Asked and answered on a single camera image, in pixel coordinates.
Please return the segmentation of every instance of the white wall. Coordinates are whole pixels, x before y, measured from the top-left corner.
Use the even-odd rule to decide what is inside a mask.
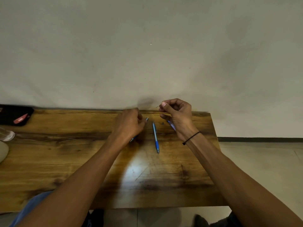
[[[155,109],[303,137],[303,0],[0,0],[0,103]]]

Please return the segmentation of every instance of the floor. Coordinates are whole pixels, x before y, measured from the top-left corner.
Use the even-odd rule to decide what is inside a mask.
[[[303,143],[220,143],[222,152],[303,219]],[[104,226],[189,227],[195,214],[215,222],[230,213],[227,206],[107,210]],[[0,227],[15,214],[0,216]]]

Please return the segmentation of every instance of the blue jeans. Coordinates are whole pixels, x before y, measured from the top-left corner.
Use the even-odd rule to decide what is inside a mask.
[[[17,217],[13,220],[9,227],[16,226],[26,215],[28,215],[44,198],[46,198],[52,191],[44,192],[39,194],[28,201],[26,206],[21,210]],[[91,220],[89,218],[89,213],[85,218],[82,227],[92,227]]]

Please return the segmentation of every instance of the wooden table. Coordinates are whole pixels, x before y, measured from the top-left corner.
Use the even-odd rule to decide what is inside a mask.
[[[0,163],[0,212],[19,211],[33,196],[59,186],[98,151],[117,113],[36,110],[25,126],[6,127],[16,137],[7,142],[10,151]],[[146,129],[119,154],[91,208],[226,205],[159,112],[143,112],[143,116],[149,117]],[[160,154],[151,121],[157,127]],[[210,114],[193,113],[193,121],[220,148]]]

